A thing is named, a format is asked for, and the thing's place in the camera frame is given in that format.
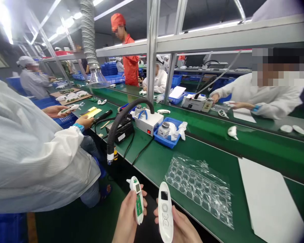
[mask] device display screen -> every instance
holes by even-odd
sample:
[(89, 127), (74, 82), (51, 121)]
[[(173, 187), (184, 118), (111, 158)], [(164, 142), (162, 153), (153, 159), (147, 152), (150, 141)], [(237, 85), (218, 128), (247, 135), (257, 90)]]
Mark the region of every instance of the device display screen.
[(168, 192), (161, 191), (161, 199), (167, 201), (168, 200)]
[(136, 192), (139, 192), (141, 190), (140, 184), (136, 184)]

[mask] white hair cap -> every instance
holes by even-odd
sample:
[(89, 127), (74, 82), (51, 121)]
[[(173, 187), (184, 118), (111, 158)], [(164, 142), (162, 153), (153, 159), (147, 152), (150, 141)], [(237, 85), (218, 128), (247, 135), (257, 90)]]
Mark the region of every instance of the white hair cap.
[(21, 56), (19, 58), (19, 60), (17, 61), (17, 65), (20, 65), (23, 68), (25, 68), (27, 64), (32, 65), (32, 66), (38, 66), (38, 63), (29, 56)]

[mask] thermometer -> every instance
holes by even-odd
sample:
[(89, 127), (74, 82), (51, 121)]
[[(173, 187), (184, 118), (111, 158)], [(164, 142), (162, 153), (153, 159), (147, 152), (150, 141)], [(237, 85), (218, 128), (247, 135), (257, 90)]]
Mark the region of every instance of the thermometer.
[(132, 177), (131, 179), (126, 180), (129, 183), (129, 188), (131, 191), (135, 191), (136, 193), (136, 207), (135, 207), (135, 216), (136, 222), (140, 225), (143, 222), (143, 194), (141, 190), (140, 183), (136, 177)]
[(171, 243), (173, 239), (173, 217), (170, 191), (167, 183), (162, 182), (158, 199), (159, 229), (164, 243)]
[(57, 115), (61, 115), (63, 113), (66, 113), (68, 111), (73, 111), (73, 110), (76, 110), (79, 108), (79, 105), (70, 105), (68, 109), (64, 109), (64, 110), (61, 110)]

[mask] bubble wrap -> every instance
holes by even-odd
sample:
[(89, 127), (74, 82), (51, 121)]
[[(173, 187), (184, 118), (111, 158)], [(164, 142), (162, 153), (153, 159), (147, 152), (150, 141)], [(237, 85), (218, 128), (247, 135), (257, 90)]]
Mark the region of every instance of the bubble wrap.
[(169, 185), (234, 229), (229, 185), (205, 161), (175, 153), (165, 177)]

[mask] blue wristband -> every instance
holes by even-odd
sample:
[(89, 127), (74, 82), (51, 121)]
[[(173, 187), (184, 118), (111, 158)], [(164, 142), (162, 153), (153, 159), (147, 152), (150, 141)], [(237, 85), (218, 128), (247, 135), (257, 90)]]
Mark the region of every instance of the blue wristband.
[(256, 105), (253, 109), (252, 109), (252, 111), (253, 112), (257, 112), (259, 109), (260, 109), (260, 105)]
[(80, 131), (83, 133), (83, 131), (84, 131), (83, 125), (80, 125), (79, 123), (75, 123), (73, 126), (78, 127), (80, 129)]

